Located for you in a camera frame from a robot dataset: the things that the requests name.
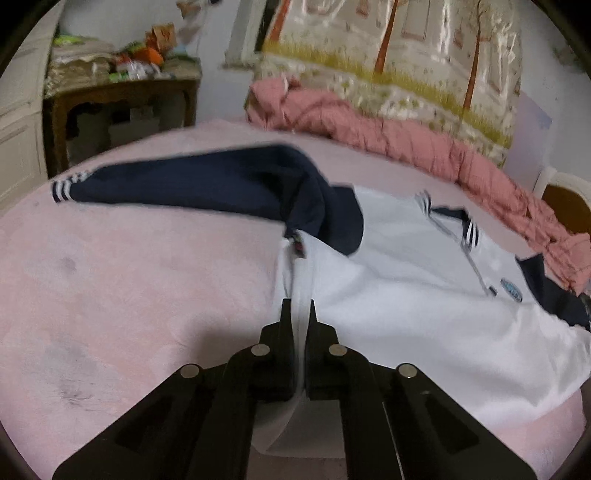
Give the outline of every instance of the metal screw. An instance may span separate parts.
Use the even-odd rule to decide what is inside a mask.
[[[254,356],[265,356],[268,355],[271,349],[264,343],[257,343],[251,348],[251,352]]]
[[[335,343],[329,347],[329,353],[333,356],[343,356],[347,353],[347,347]]]
[[[398,373],[406,378],[416,377],[418,370],[417,367],[411,364],[402,364],[398,367]]]
[[[181,377],[183,378],[195,378],[199,375],[199,367],[195,364],[188,364],[182,367]]]

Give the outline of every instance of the white fabric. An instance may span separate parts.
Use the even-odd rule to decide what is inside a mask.
[[[301,233],[306,257],[289,261],[283,245],[276,297],[291,293],[300,369],[313,299],[319,321],[336,328],[340,343],[376,364],[416,365],[489,429],[540,418],[588,379],[591,335],[535,302],[512,255],[480,233],[473,260],[499,291],[487,295],[458,243],[414,199],[361,188],[356,195],[364,235],[355,254],[345,257]],[[506,275],[522,289],[522,303],[502,294]],[[298,385],[295,400],[260,412],[255,447],[343,456],[336,403],[309,402],[301,379]]]

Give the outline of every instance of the pink mattress cover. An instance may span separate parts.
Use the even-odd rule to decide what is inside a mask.
[[[213,121],[85,162],[102,164],[286,142],[334,183],[396,196],[427,189],[464,206],[501,246],[531,250],[452,184],[311,137]],[[271,311],[282,225],[147,206],[53,203],[48,185],[0,218],[0,420],[42,480],[177,368],[207,368],[258,340]],[[580,392],[496,434],[547,479],[585,427]],[[251,456],[248,478],[340,480],[343,460]]]

